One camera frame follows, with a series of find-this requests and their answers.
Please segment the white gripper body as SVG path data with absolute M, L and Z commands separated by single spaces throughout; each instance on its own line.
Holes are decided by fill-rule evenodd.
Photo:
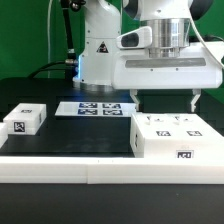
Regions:
M 200 43 L 182 48 L 178 57 L 151 58 L 147 49 L 121 50 L 114 57 L 116 89 L 208 89 L 223 82 L 221 66 Z

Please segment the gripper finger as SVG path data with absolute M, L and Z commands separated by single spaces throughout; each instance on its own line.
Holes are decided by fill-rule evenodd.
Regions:
M 138 90 L 137 89 L 131 89 L 130 90 L 130 97 L 135 103 L 135 108 L 137 112 L 141 112 L 141 102 L 140 99 L 138 98 Z
M 190 102 L 190 108 L 191 108 L 191 111 L 194 112 L 196 110 L 196 103 L 200 99 L 200 96 L 201 96 L 201 90 L 193 89 L 192 94 L 193 94 L 193 96 L 192 96 L 192 99 Z

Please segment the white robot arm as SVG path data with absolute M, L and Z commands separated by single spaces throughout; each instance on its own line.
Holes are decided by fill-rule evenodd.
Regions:
M 122 0 L 122 11 L 140 27 L 121 32 L 121 11 L 106 0 L 86 0 L 85 48 L 74 85 L 91 91 L 128 90 L 141 111 L 140 90 L 203 89 L 223 82 L 224 43 L 191 43 L 193 10 L 212 0 Z

